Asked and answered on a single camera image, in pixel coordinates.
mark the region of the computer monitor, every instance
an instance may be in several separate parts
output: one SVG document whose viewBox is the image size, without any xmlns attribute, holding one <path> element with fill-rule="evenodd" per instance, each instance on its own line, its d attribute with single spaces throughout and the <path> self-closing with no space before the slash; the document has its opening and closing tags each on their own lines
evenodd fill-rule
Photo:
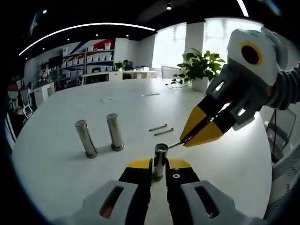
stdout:
<svg viewBox="0 0 300 225">
<path fill-rule="evenodd" d="M 125 68 L 124 70 L 133 70 L 133 62 L 132 61 L 124 61 L 125 63 Z"/>
</svg>

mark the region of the green leaves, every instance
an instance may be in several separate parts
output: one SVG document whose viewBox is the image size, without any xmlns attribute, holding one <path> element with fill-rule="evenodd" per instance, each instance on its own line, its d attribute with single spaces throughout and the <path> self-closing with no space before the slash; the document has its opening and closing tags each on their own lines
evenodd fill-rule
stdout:
<svg viewBox="0 0 300 225">
<path fill-rule="evenodd" d="M 197 55 L 194 53 L 184 53 L 182 54 L 182 57 L 186 62 L 189 62 L 191 58 L 197 58 Z"/>
<path fill-rule="evenodd" d="M 192 50 L 196 53 L 196 55 L 201 59 L 202 58 L 202 53 L 199 51 L 199 50 L 197 50 L 197 49 L 195 49 L 195 48 L 192 48 Z"/>
<path fill-rule="evenodd" d="M 178 64 L 180 67 L 179 74 L 173 75 L 175 79 L 172 79 L 171 84 L 179 84 L 188 83 L 195 79 L 203 79 L 207 77 L 210 81 L 219 76 L 219 72 L 222 69 L 220 63 L 224 63 L 225 61 L 220 58 L 220 54 L 218 53 L 210 53 L 210 51 L 206 51 L 204 56 L 202 56 L 201 52 L 197 49 L 192 48 L 194 53 L 185 53 L 182 55 L 184 59 L 184 63 Z"/>
<path fill-rule="evenodd" d="M 216 60 L 217 62 L 225 62 L 223 59 Z"/>
</svg>

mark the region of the white table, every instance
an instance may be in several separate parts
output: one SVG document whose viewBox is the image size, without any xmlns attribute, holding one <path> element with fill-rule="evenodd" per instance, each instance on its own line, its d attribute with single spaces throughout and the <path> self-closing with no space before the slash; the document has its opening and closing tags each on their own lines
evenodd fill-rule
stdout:
<svg viewBox="0 0 300 225">
<path fill-rule="evenodd" d="M 149 93 L 160 95 L 137 97 Z M 153 157 L 157 143 L 177 142 L 192 108 L 202 98 L 190 87 L 170 90 L 159 79 L 94 83 L 56 92 L 21 131 L 12 154 L 16 172 L 46 218 L 70 215 L 81 208 L 87 195 L 108 180 L 118 180 L 127 163 Z M 107 151 L 109 113 L 119 114 L 126 144 L 120 152 Z M 217 141 L 174 148 L 168 157 L 188 161 L 200 180 L 231 196 L 238 210 L 262 218 L 270 196 L 271 156 L 259 113 L 255 118 Z M 87 121 L 99 147 L 94 159 L 86 158 L 75 130 L 75 122 L 81 119 Z M 160 136 L 148 132 L 166 123 L 174 127 L 173 132 Z M 151 193 L 145 224 L 172 224 L 165 180 L 152 185 Z"/>
<path fill-rule="evenodd" d="M 144 70 L 127 70 L 127 71 L 112 71 L 112 72 L 96 72 L 91 74 L 82 75 L 82 85 L 86 84 L 86 78 L 88 76 L 96 75 L 108 75 L 107 81 L 122 81 L 123 74 L 131 74 L 132 79 L 147 79 L 147 78 L 157 78 L 157 71 L 144 71 Z"/>
</svg>

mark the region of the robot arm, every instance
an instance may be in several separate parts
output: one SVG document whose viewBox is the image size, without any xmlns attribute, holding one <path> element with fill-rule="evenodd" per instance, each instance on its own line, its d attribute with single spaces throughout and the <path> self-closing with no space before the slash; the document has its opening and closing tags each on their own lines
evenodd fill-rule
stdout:
<svg viewBox="0 0 300 225">
<path fill-rule="evenodd" d="M 275 33 L 264 27 L 261 32 L 236 29 L 227 58 L 228 63 L 187 120 L 180 136 L 186 147 L 217 140 L 230 128 L 239 130 L 253 121 L 265 104 L 286 109 L 299 101 L 299 66 L 288 73 L 280 71 L 286 68 L 287 50 Z M 275 95 L 270 99 L 273 86 Z"/>
<path fill-rule="evenodd" d="M 292 70 L 278 73 L 274 90 L 272 98 L 266 104 L 271 108 L 284 110 L 290 103 L 300 101 L 300 62 Z"/>
</svg>

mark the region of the black ceiling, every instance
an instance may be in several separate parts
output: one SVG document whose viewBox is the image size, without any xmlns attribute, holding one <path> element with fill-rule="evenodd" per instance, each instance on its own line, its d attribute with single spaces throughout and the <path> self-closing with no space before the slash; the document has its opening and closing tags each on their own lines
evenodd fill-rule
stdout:
<svg viewBox="0 0 300 225">
<path fill-rule="evenodd" d="M 267 4 L 261 1 L 244 0 L 249 18 L 261 21 L 271 30 L 285 36 L 289 27 L 283 19 L 275 15 Z M 48 0 L 48 1 L 21 1 L 14 17 L 14 32 L 17 37 L 15 48 L 21 52 L 34 41 L 71 26 L 85 23 L 129 23 L 142 25 L 159 30 L 161 28 L 181 23 L 195 23 L 204 18 L 215 16 L 243 17 L 237 0 L 172 0 L 172 10 L 166 10 L 167 0 Z M 37 25 L 30 35 L 29 28 L 36 16 Z M 34 57 L 46 50 L 76 42 L 99 38 L 124 38 L 127 34 L 130 39 L 140 40 L 153 31 L 122 26 L 89 26 L 61 32 L 34 45 L 26 51 L 20 59 Z"/>
</svg>

